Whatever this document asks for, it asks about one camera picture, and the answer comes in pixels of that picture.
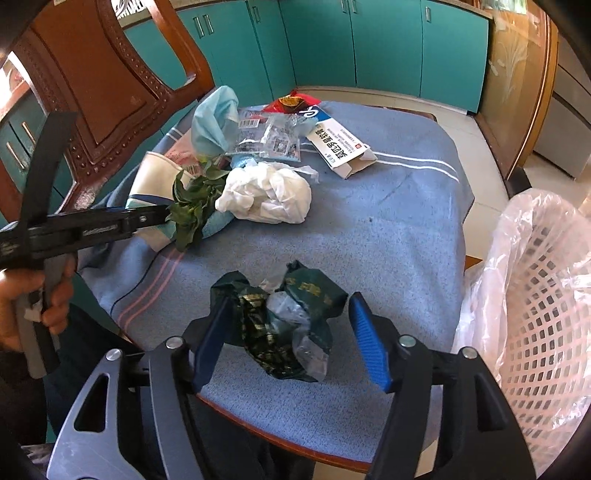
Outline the person's left hand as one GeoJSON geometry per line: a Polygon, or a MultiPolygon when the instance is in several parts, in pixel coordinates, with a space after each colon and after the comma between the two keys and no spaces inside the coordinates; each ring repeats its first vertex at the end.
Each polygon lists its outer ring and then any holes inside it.
{"type": "MultiPolygon", "coordinates": [[[[69,303],[73,296],[72,277],[76,260],[72,255],[66,257],[63,273],[53,288],[48,306],[40,313],[40,322],[52,334],[60,334],[68,324],[69,303]]],[[[42,301],[42,288],[45,274],[28,269],[4,269],[1,271],[1,349],[22,352],[21,338],[17,321],[17,301],[23,298],[25,308],[30,300],[42,301]]]]}

